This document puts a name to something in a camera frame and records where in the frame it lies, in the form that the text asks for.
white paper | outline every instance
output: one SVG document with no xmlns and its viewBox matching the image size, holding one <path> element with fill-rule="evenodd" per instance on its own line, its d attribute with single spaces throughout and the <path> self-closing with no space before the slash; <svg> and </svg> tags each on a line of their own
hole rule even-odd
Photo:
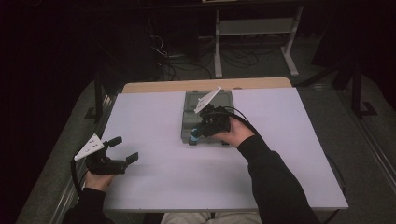
<svg viewBox="0 0 396 224">
<path fill-rule="evenodd" d="M 132 211 L 254 210 L 248 163 L 232 147 L 189 146 L 181 141 L 185 92 L 120 94 L 103 140 L 122 137 L 107 152 L 139 160 L 117 176 L 105 209 Z M 347 208 L 297 90 L 233 91 L 235 108 L 277 151 L 317 209 Z"/>
</svg>

hand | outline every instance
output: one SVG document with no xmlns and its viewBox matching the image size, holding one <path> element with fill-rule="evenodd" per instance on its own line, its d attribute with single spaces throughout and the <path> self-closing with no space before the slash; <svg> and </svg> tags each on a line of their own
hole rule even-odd
<svg viewBox="0 0 396 224">
<path fill-rule="evenodd" d="M 243 124 L 241 121 L 230 118 L 231 130 L 224 133 L 216 133 L 212 137 L 222 140 L 233 147 L 239 147 L 239 145 L 245 141 L 245 139 L 254 135 L 254 133 Z"/>
<path fill-rule="evenodd" d="M 85 188 L 106 191 L 116 175 L 93 175 L 90 171 L 85 175 Z"/>
</svg>

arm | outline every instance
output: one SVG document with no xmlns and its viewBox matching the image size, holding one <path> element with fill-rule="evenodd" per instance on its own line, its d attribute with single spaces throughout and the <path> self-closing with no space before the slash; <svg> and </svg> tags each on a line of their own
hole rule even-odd
<svg viewBox="0 0 396 224">
<path fill-rule="evenodd" d="M 113 178 L 114 175 L 93 175 L 88 171 L 78 203 L 66 212 L 63 223 L 112 223 L 103 213 L 103 204 L 106 189 Z"/>
<path fill-rule="evenodd" d="M 229 133 L 214 137 L 237 147 L 247 159 L 262 223 L 319 223 L 300 183 L 280 156 L 240 121 L 230 119 L 230 123 Z"/>
</svg>

right hand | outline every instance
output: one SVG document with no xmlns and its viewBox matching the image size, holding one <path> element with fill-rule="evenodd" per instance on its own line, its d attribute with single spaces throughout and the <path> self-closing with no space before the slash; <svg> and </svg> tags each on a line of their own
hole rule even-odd
<svg viewBox="0 0 396 224">
<path fill-rule="evenodd" d="M 231 130 L 229 132 L 216 133 L 212 137 L 222 140 L 233 147 L 239 147 L 239 145 L 245 141 L 254 133 L 243 124 L 241 121 L 230 118 Z"/>
</svg>

black sleeve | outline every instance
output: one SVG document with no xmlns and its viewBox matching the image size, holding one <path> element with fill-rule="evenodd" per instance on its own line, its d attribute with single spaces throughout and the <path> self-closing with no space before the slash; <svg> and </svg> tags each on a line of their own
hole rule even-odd
<svg viewBox="0 0 396 224">
<path fill-rule="evenodd" d="M 106 194 L 97 189 L 85 188 L 76 206 L 64 215 L 63 224 L 106 224 L 112 223 L 103 213 Z"/>
<path fill-rule="evenodd" d="M 253 196 L 263 224 L 320 223 L 298 180 L 261 136 L 249 137 L 238 150 L 247 159 Z"/>
</svg>

